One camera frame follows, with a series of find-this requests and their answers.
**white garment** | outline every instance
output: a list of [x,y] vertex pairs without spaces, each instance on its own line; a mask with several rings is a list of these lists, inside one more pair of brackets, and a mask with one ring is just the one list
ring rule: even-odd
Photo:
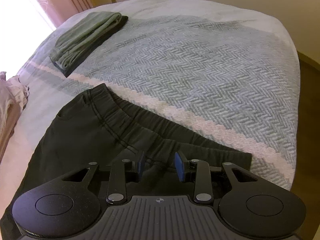
[[0,161],[28,95],[28,88],[19,82],[19,76],[6,81],[5,72],[0,72]]

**black pants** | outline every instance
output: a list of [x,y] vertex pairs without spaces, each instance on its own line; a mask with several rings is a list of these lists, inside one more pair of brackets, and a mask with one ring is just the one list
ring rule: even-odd
[[25,177],[3,215],[3,240],[20,236],[11,215],[22,193],[89,162],[110,165],[117,159],[146,154],[142,181],[127,184],[127,195],[190,194],[190,183],[180,183],[174,153],[201,159],[211,166],[233,162],[249,169],[251,154],[239,152],[119,98],[105,84],[86,90],[66,104],[39,142]]

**bed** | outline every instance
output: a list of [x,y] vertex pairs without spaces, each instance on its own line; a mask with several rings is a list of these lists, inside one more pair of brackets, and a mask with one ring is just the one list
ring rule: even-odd
[[[120,12],[129,21],[65,78],[49,51],[92,11]],[[1,215],[57,112],[101,83],[206,138],[252,153],[251,172],[291,187],[299,61],[286,29],[271,16],[203,0],[103,5],[57,28],[19,75],[30,95],[0,164]]]

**stack of folded clothes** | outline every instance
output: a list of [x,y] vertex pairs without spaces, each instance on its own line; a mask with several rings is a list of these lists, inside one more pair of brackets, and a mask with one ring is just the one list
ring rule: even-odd
[[92,12],[61,35],[50,52],[52,63],[68,77],[98,46],[119,31],[128,17]]
[[19,76],[6,80],[0,72],[0,161],[7,147],[13,128],[27,103],[28,88],[19,82]]

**wooden floor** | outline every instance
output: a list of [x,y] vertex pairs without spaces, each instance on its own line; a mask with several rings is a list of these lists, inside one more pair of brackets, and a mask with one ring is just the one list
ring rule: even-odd
[[300,69],[297,167],[291,191],[307,208],[298,235],[312,240],[320,223],[320,71],[302,61]]

